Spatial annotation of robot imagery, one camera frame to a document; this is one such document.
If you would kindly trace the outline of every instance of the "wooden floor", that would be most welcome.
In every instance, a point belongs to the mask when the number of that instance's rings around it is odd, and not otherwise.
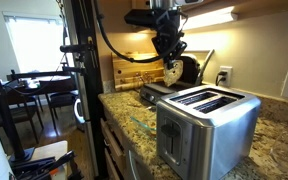
[[[41,147],[54,142],[66,140],[68,142],[68,150],[74,150],[75,154],[77,155],[77,157],[75,157],[75,162],[77,163],[79,169],[82,171],[84,179],[92,179],[90,162],[87,160],[89,159],[89,155],[85,145],[86,137],[83,132],[76,128],[76,123],[73,116],[73,108],[68,106],[57,110],[59,118],[56,120],[57,132],[54,130],[48,107],[43,106],[43,109],[44,112],[40,113],[44,124],[44,129],[41,128],[36,115],[33,120],[36,132],[39,137],[38,144],[36,144],[29,122],[16,124],[16,129],[18,131],[23,148],[26,149],[30,147]],[[0,136],[5,153],[8,155],[12,154],[13,149],[3,128],[0,128]]]

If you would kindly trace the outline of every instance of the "window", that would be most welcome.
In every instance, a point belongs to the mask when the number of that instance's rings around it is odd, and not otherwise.
[[[61,19],[11,15],[4,15],[4,18],[21,73],[55,71],[58,68],[63,57],[59,50],[63,45]]]

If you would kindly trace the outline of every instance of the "power cord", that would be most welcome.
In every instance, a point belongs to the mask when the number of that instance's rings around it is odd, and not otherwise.
[[[225,71],[220,71],[219,73],[217,73],[215,85],[218,86],[221,81],[226,81],[226,75],[227,75],[227,72],[225,72]]]

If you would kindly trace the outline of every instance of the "toaster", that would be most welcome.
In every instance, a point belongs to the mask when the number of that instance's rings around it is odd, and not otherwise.
[[[182,179],[220,179],[249,155],[260,100],[204,85],[157,102],[157,153]]]

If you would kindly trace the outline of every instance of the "toaster slot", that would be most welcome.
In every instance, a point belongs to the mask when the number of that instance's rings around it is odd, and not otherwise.
[[[211,93],[211,92],[203,92],[203,93],[197,93],[195,92],[194,94],[188,94],[186,96],[181,96],[177,98],[171,99],[172,101],[176,101],[178,103],[184,104],[184,105],[190,105],[199,101],[203,101],[205,99],[211,98],[216,96],[217,94]]]
[[[207,114],[207,113],[212,112],[216,109],[219,109],[223,106],[226,106],[226,105],[228,105],[234,101],[236,101],[236,99],[222,96],[222,97],[220,97],[214,101],[211,101],[211,102],[205,103],[203,105],[197,106],[194,109],[197,111],[200,111],[202,113]]]

